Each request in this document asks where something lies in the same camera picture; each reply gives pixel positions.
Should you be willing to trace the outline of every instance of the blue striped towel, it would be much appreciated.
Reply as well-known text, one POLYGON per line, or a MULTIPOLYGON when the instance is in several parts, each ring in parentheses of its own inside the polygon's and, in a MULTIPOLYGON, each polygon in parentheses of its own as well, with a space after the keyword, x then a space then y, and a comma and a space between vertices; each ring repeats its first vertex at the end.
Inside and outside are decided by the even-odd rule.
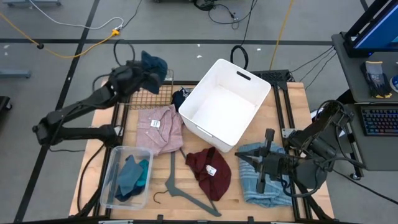
MULTIPOLYGON (((247 152, 262 146, 265 146, 264 142, 247 144, 239 147, 238 152, 247 152)), ((274 143, 272 143, 271 151, 285 154, 284 149, 274 143)), ((255 172, 253 166, 242 159, 239 159, 239 176, 241 178, 243 199, 245 202, 267 208, 292 206, 292 199, 283 192, 282 184, 277 180, 271 180, 268 174, 266 174, 264 193, 257 193, 256 186, 259 173, 255 172)), ((287 175, 283 175, 282 178, 289 183, 289 177, 287 175)))

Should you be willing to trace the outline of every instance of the pink shirt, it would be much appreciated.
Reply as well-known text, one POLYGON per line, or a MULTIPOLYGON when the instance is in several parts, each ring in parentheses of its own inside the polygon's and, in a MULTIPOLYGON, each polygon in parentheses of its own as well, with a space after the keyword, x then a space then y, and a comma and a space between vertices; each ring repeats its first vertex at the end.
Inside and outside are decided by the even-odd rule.
POLYGON ((138 111, 137 147, 146 147, 155 156, 182 147, 182 118, 174 105, 138 111))

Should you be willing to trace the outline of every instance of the white plastic bin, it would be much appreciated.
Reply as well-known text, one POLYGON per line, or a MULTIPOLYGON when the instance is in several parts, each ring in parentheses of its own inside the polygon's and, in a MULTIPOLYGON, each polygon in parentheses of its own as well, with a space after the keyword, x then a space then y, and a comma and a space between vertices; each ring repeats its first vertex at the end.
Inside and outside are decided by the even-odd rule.
POLYGON ((143 147, 117 146, 112 149, 101 191, 101 198, 99 200, 101 205, 112 209, 138 210, 144 208, 148 201, 150 172, 152 170, 153 160, 154 154, 152 151, 143 147), (130 155, 134 156, 137 164, 143 159, 146 159, 149 162, 147 180, 145 189, 141 194, 133 196, 125 202, 120 202, 114 197, 116 195, 116 190, 118 189, 118 176, 126 163, 126 158, 130 155))
POLYGON ((242 137, 271 85, 219 59, 183 102, 179 113, 187 128, 222 152, 242 137))

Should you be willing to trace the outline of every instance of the computer monitor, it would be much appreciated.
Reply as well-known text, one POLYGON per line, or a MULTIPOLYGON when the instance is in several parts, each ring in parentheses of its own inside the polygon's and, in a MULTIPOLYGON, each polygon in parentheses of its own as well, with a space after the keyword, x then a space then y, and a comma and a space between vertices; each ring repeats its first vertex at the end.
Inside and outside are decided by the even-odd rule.
POLYGON ((345 34, 350 57, 398 51, 398 1, 375 0, 345 34))

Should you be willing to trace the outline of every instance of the gray floor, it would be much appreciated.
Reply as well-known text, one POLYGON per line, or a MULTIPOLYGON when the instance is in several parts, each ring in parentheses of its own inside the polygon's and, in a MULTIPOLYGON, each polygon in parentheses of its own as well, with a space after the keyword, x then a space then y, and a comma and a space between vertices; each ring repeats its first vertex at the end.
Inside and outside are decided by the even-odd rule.
MULTIPOLYGON (((246 13, 249 1, 223 1, 238 14, 246 13)), ((63 22, 85 24, 93 0, 62 1, 62 7, 43 6, 54 19, 63 22)), ((101 0, 93 25, 97 26, 113 16, 128 18, 138 1, 101 0)), ((276 40, 289 0, 259 1, 255 8, 248 32, 249 40, 276 40)), ((229 19, 228 15, 215 13, 215 19, 229 19)), ((22 30, 34 38, 79 39, 82 29, 58 26, 37 10, 28 7, 8 8, 0 4, 0 11, 22 30)), ((330 36, 348 29, 363 13, 359 0, 297 0, 286 25, 283 40, 330 40, 330 36)), ((137 17, 122 35, 123 39, 242 39, 245 24, 238 30, 209 21, 206 12, 194 8, 185 0, 164 0, 155 4, 143 0, 137 17)), ((102 39, 109 29, 91 30, 89 39, 102 39)), ((22 38, 8 24, 0 20, 0 39, 22 38)), ((73 55, 77 44, 46 44, 46 47, 65 55, 73 55)), ((82 57, 76 68, 65 104, 87 96, 95 76, 108 73, 116 63, 112 45, 104 44, 82 57)), ((135 45, 136 52, 146 50, 152 55, 166 59, 175 72, 176 80, 199 80, 219 58, 229 59, 232 45, 201 44, 145 44, 135 45)), ((245 46, 250 63, 248 70, 267 70, 272 57, 273 45, 245 46)), ((316 57, 327 46, 281 45, 273 69, 293 70, 316 57)), ((118 47, 121 60, 131 58, 127 47, 118 47)), ((40 51, 32 44, 0 44, 0 67, 30 69, 33 76, 23 80, 0 80, 0 95, 12 98, 14 108, 2 119, 0 129, 0 223, 12 222, 24 193, 30 173, 39 153, 39 145, 31 132, 33 125, 55 108, 70 59, 56 58, 40 51)), ((235 61, 242 65, 241 56, 235 61)), ((294 73, 301 79, 314 65, 312 63, 294 73)), ((308 85, 321 66, 318 66, 303 82, 308 85)), ((311 109, 322 101, 336 98, 347 89, 347 84, 337 57, 325 67, 313 85, 307 90, 311 109)), ((92 114, 88 114, 69 126, 89 126, 92 114)), ((54 149, 84 149, 84 141, 63 142, 54 149)), ((28 207, 25 221, 62 218, 68 215, 78 170, 83 153, 48 153, 28 207)), ((337 169, 345 174, 352 172, 346 164, 337 169)), ((366 172, 361 183, 398 199, 396 172, 366 172)), ((395 223, 397 207, 388 201, 353 185, 336 174, 328 176, 331 202, 336 218, 358 223, 395 223)))

